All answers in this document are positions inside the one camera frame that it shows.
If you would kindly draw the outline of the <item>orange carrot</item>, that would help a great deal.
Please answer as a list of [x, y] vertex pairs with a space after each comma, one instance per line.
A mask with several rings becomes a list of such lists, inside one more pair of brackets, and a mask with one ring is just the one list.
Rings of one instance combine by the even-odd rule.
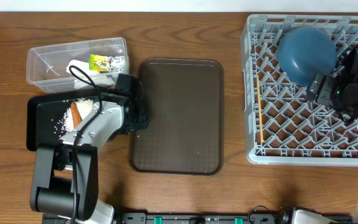
[[71, 103], [70, 110], [71, 110], [71, 117], [73, 120], [73, 128], [75, 129], [82, 122], [82, 118], [80, 116], [80, 113], [78, 111], [78, 108], [77, 108], [77, 105], [75, 102]]

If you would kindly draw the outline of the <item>white tissue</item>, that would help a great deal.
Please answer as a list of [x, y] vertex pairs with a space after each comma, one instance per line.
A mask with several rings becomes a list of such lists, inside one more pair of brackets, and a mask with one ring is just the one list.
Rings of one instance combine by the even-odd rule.
[[[69, 70], [70, 66], [76, 66], [80, 70], [84, 71], [91, 79], [95, 82], [96, 85], [99, 86], [112, 86], [115, 85], [116, 82], [114, 81], [115, 78], [112, 78], [109, 75], [103, 75], [101, 72], [90, 70], [89, 69], [89, 63], [88, 62], [82, 62], [79, 60], [71, 60], [66, 68], [66, 72], [71, 75], [71, 72]], [[76, 76], [80, 77], [81, 79], [85, 81], [89, 81], [79, 70], [73, 69], [73, 72]], [[80, 81], [79, 79], [75, 78], [74, 80], [74, 89], [79, 90], [82, 88], [90, 87], [88, 84]]]

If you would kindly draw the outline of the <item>yellow green snack wrapper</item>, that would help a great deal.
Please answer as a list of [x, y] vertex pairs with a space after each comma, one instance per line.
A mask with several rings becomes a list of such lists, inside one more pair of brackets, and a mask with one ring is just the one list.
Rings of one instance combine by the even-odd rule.
[[126, 67], [124, 56], [109, 57], [103, 55], [89, 55], [89, 69], [97, 72], [123, 72]]

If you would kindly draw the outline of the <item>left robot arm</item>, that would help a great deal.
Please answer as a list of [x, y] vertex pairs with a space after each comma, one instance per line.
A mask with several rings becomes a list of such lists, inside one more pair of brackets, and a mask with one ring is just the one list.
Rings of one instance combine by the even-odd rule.
[[93, 109], [72, 131], [59, 137], [41, 137], [40, 119], [57, 103], [80, 96], [80, 91], [36, 96], [27, 105], [27, 148], [35, 152], [30, 207], [53, 215], [61, 223], [113, 223], [114, 207], [98, 198], [98, 154], [117, 134], [148, 126], [145, 90], [137, 77], [120, 73], [114, 88], [97, 85], [77, 66], [69, 67], [79, 81], [91, 86]]

